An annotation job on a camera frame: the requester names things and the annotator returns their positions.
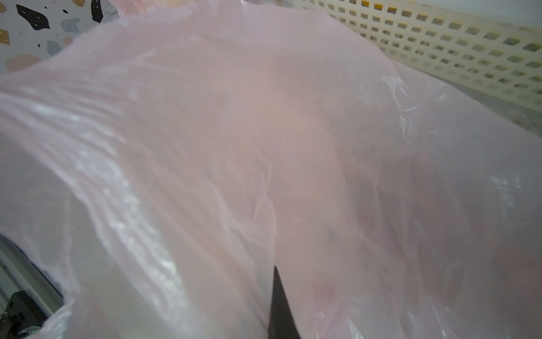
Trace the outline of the pink plastic bag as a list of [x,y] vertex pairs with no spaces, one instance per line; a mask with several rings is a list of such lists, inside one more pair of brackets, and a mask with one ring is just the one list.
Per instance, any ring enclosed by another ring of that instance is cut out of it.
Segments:
[[1,77],[31,338],[540,338],[541,139],[329,15],[195,1]]

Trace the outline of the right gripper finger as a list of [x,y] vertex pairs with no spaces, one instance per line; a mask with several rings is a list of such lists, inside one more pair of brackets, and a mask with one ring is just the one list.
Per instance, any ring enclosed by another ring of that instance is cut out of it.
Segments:
[[285,289],[277,267],[274,267],[272,301],[268,325],[269,339],[300,339]]

